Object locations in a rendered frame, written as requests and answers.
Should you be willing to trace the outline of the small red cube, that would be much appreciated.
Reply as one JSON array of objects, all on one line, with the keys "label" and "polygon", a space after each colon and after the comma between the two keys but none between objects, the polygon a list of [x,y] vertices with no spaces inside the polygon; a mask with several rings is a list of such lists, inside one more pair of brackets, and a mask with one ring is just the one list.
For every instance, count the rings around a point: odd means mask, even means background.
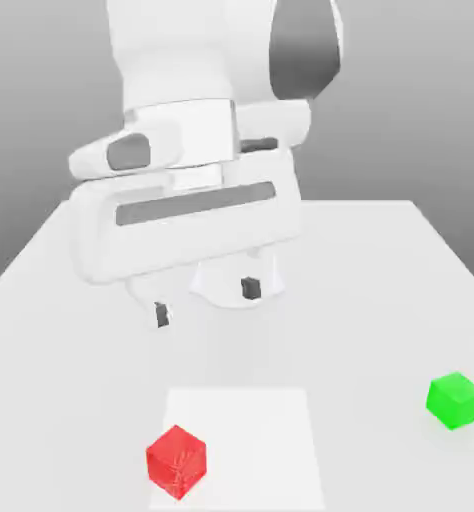
[{"label": "small red cube", "polygon": [[207,472],[206,443],[173,425],[146,449],[148,477],[181,500]]}]

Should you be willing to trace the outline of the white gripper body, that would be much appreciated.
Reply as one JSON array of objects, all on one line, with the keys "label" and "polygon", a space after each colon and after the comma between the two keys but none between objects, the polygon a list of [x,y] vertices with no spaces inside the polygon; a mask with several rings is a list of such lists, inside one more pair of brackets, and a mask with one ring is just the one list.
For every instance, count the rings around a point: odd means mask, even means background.
[{"label": "white gripper body", "polygon": [[168,172],[89,181],[70,196],[72,259],[93,284],[294,238],[301,197],[291,150],[222,166],[221,187],[177,190]]}]

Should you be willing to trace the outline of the small green cube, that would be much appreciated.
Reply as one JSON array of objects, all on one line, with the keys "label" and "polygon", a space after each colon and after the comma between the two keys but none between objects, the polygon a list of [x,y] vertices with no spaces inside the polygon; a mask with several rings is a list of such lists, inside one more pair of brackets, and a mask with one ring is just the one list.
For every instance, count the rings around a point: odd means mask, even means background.
[{"label": "small green cube", "polygon": [[433,379],[426,409],[449,430],[473,423],[474,383],[459,372]]}]

